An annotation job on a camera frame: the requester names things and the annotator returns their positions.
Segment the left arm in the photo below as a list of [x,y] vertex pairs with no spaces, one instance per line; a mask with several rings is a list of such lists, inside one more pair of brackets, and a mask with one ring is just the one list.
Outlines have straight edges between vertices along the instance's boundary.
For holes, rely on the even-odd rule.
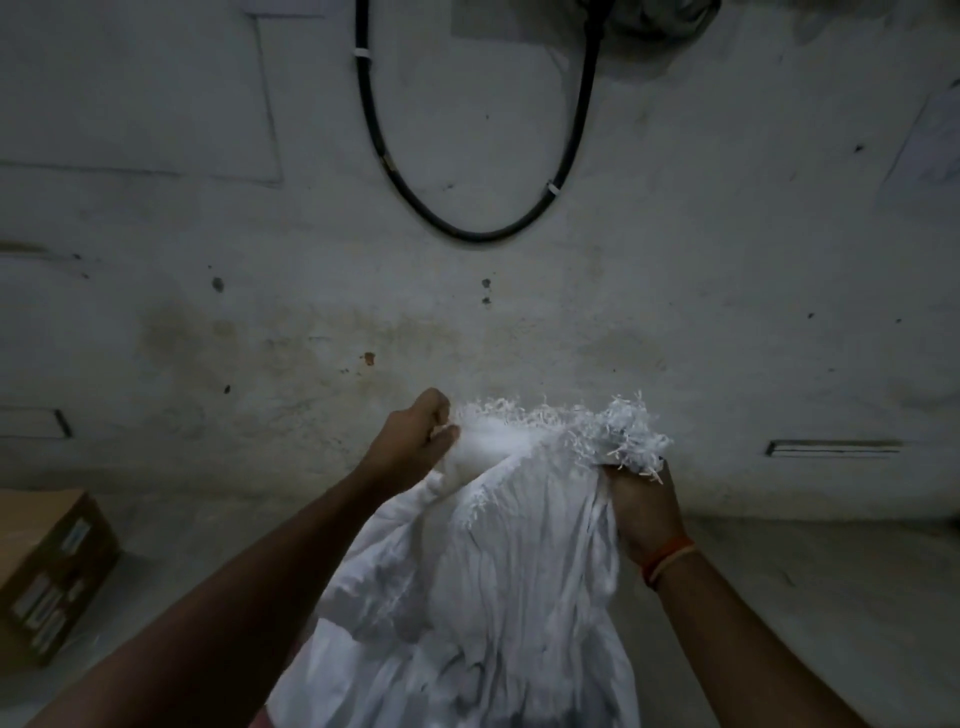
[[29,728],[246,728],[357,532],[453,445],[436,389],[390,415],[357,469],[59,695]]

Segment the right arm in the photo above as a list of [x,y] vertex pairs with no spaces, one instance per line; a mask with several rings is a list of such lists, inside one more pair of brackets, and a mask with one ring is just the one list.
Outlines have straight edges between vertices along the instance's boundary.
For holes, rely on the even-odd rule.
[[[665,462],[660,483],[604,470],[617,526],[634,561],[643,563],[685,535]],[[722,728],[867,728],[699,551],[668,564],[654,587]]]

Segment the black cable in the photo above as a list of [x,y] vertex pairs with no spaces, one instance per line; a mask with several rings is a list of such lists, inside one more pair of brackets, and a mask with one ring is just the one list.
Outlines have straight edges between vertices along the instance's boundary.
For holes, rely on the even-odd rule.
[[566,176],[570,173],[570,167],[573,166],[573,159],[577,156],[577,149],[580,147],[580,139],[584,135],[584,125],[587,122],[587,108],[590,103],[590,93],[593,91],[593,76],[596,72],[597,57],[600,55],[600,41],[603,39],[603,24],[610,14],[613,0],[590,0],[588,7],[588,20],[585,25],[587,33],[587,52],[584,56],[584,70],[580,77],[580,93],[577,96],[577,109],[573,114],[573,128],[570,130],[570,138],[566,142],[564,156],[560,161],[560,167],[553,180],[543,190],[543,195],[537,203],[516,222],[499,230],[488,232],[470,232],[461,230],[450,225],[444,219],[438,217],[427,207],[422,200],[414,194],[410,186],[400,176],[399,171],[394,165],[394,161],[387,151],[387,144],[383,140],[383,132],[380,131],[380,124],[376,119],[376,106],[373,103],[373,91],[370,81],[370,67],[372,60],[370,58],[370,0],[356,0],[356,59],[357,59],[357,80],[360,84],[360,102],[363,104],[363,115],[367,120],[367,129],[370,132],[370,139],[373,142],[373,148],[376,150],[380,163],[383,165],[384,172],[390,178],[390,182],[400,193],[400,197],[414,209],[414,211],[426,220],[434,228],[450,237],[463,240],[468,243],[493,243],[498,240],[504,240],[511,235],[529,226],[538,217],[543,215],[557,194],[566,182]]

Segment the hand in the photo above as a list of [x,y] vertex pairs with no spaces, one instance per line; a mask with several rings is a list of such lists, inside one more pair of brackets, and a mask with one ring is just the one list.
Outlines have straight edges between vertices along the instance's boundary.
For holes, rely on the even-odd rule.
[[657,473],[660,483],[626,468],[605,465],[603,471],[610,479],[617,529],[631,559],[642,563],[670,539],[686,535],[666,460]]
[[426,477],[460,436],[450,425],[432,438],[434,429],[447,424],[450,400],[430,388],[408,409],[391,412],[380,434],[354,473],[393,497]]

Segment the orange thread bracelet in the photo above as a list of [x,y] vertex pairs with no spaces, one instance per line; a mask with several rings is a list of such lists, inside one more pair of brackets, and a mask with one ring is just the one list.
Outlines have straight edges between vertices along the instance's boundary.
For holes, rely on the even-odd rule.
[[660,578],[660,575],[670,564],[696,550],[697,545],[694,544],[693,539],[688,536],[677,536],[670,539],[640,564],[643,583],[651,589],[654,589],[657,579]]

